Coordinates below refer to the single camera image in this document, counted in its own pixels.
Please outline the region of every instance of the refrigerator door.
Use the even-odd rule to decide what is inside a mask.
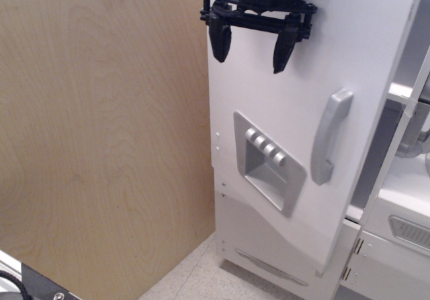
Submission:
[[[275,34],[232,27],[222,64],[209,47],[212,165],[323,273],[419,0],[305,1],[310,39],[279,74]]]

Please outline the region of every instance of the vent grille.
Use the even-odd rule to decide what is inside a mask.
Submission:
[[[430,250],[430,228],[425,228],[419,224],[396,216],[390,216],[389,221],[394,236],[421,248],[425,248],[426,250]]]

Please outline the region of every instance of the plywood board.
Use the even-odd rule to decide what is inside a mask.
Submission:
[[[0,249],[132,300],[214,229],[201,0],[0,0]]]

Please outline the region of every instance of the black robotic gripper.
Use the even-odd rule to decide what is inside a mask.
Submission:
[[[282,72],[296,42],[309,39],[317,7],[303,0],[203,0],[200,19],[209,26],[214,57],[224,62],[231,44],[231,26],[278,34],[273,53],[274,73]],[[289,13],[284,19],[262,16],[266,11]]]

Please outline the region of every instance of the black cable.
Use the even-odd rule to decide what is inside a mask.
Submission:
[[[6,280],[9,280],[14,285],[16,285],[17,288],[19,289],[19,291],[21,292],[23,300],[32,300],[32,298],[28,295],[27,289],[24,286],[24,284],[18,278],[16,278],[14,275],[0,270],[0,278],[4,278]]]

